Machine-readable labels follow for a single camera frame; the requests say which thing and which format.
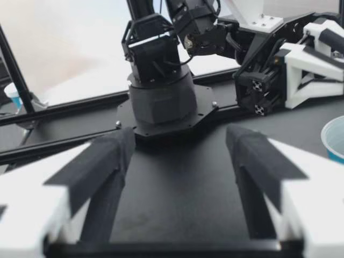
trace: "screw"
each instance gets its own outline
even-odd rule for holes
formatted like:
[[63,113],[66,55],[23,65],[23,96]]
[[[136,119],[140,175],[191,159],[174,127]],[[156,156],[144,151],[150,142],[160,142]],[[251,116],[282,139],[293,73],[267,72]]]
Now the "screw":
[[118,128],[118,129],[122,128],[122,123],[121,123],[121,121],[117,121],[117,122],[116,122],[116,128]]

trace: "blue cup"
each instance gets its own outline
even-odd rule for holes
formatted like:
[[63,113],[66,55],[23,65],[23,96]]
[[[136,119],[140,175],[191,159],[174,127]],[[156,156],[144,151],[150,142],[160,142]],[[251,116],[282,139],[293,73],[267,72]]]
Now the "blue cup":
[[344,116],[337,117],[324,126],[321,140],[328,157],[344,164]]
[[12,102],[16,105],[18,109],[22,107],[22,100],[19,97],[17,88],[14,83],[10,83],[4,89],[4,92],[8,98],[12,100]]

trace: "black work surface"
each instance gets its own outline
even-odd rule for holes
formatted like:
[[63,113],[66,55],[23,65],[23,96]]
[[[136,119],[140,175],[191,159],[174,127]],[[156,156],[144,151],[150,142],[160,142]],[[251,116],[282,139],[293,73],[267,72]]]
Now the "black work surface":
[[[233,84],[213,87],[220,106],[235,102]],[[235,121],[326,156],[322,127],[344,113],[344,100],[320,99],[293,111]],[[114,242],[225,242],[248,233],[225,145],[226,125],[206,127],[168,145],[138,144],[112,232]],[[26,144],[113,129],[116,107],[40,123]]]

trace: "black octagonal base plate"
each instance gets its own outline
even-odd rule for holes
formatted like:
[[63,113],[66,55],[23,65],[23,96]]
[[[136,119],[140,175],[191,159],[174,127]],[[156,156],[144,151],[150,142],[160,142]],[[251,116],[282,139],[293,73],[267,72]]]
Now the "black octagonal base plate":
[[206,116],[217,110],[217,107],[212,105],[215,97],[211,88],[195,85],[195,94],[197,112],[182,120],[158,125],[137,121],[130,100],[118,106],[117,120],[121,122],[122,127],[131,127],[137,136],[147,139],[189,131],[195,128]]

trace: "black cylindrical base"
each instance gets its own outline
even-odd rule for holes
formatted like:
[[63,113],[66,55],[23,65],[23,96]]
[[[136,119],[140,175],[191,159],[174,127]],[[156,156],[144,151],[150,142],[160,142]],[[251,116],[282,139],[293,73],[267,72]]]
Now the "black cylindrical base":
[[130,99],[135,118],[150,124],[181,120],[196,112],[194,82],[188,66],[164,81],[142,85],[130,75]]

